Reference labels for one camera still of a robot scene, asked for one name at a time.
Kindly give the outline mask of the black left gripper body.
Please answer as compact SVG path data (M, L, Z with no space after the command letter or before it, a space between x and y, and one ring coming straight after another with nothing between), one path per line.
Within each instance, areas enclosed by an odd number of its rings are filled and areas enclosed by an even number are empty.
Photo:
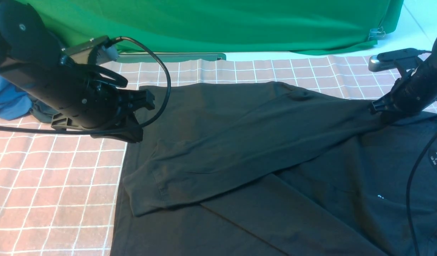
M0 75L85 130L105 130L138 109L155 108L152 93L126 89L124 76L99 65L15 64Z

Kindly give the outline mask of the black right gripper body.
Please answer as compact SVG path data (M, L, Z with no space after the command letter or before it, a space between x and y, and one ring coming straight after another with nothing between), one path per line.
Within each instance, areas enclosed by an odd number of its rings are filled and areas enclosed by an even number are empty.
M371 102L371 114L392 116L417 115L437 101L437 60L425 60L407 72L389 93Z

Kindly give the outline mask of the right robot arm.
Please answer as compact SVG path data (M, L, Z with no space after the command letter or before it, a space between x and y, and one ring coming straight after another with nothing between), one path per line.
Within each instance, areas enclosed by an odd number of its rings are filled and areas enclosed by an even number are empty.
M372 56L368 69L374 73L396 69L400 74L392 89L370 104L372 114L410 116L437 101L437 38L431 50L405 48Z

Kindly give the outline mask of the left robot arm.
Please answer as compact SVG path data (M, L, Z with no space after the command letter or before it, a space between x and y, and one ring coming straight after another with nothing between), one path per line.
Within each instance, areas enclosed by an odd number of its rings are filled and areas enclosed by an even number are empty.
M135 111L153 110L154 95L102 67L118 57L117 39L102 36L64 49L29 4L0 0L0 76L56 110L51 128L93 138L143 140Z

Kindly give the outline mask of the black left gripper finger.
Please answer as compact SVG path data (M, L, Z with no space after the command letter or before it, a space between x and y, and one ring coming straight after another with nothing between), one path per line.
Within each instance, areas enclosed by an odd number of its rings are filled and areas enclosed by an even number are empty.
M143 141L143 128L139 128L139 122L134 114L123 118L119 123L113 124L104 130L104 134L94 134L92 138L110 138L136 144Z

